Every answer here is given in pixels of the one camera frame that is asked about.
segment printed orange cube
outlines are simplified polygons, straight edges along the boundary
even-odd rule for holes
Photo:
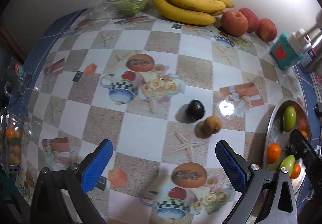
[[[107,180],[115,187],[125,186],[128,183],[128,176],[121,168],[111,169],[108,172]]]
[[[92,75],[92,74],[94,74],[94,73],[95,73],[96,68],[97,68],[97,66],[96,66],[94,63],[89,64],[89,65],[85,68],[85,70],[84,70],[83,74],[84,74],[85,76]]]

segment blue gripper pad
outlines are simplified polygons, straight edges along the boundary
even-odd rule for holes
[[[107,163],[113,155],[113,144],[110,140],[103,140],[93,153],[86,156],[80,164],[81,187],[86,193],[95,188],[97,181],[102,175]]]
[[[245,192],[247,177],[240,166],[220,142],[216,144],[215,152],[234,189],[241,193]]]

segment glass mug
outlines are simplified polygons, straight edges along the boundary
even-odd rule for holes
[[[7,97],[23,95],[30,84],[32,75],[25,71],[22,65],[11,57],[8,68],[5,70],[2,80],[5,80],[4,94]]]

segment metal tray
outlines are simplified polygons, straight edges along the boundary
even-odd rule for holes
[[[292,130],[294,129],[304,130],[308,134],[308,141],[311,142],[311,130],[310,130],[309,121],[305,114],[305,111],[302,109],[300,103],[296,99],[292,97],[284,97],[276,104],[268,124],[265,151],[264,151],[264,157],[263,157],[264,170],[278,171],[281,162],[283,161],[283,159],[286,158],[286,152],[283,151],[283,149],[285,150],[287,145],[290,144],[289,136],[292,131],[289,131],[289,132],[283,131],[282,116],[283,116],[284,109],[288,106],[293,106],[296,111],[296,123]],[[279,160],[274,164],[268,164],[266,162],[267,147],[271,143],[279,144],[282,150]],[[295,193],[297,193],[298,190],[300,189],[300,186],[306,175],[303,160],[299,159],[296,161],[296,163],[300,164],[301,173],[298,178],[292,180],[292,185]]]

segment banana bunch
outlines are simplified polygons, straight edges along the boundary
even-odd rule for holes
[[[209,25],[216,15],[234,7],[230,0],[152,0],[157,10],[168,19],[193,25]]]

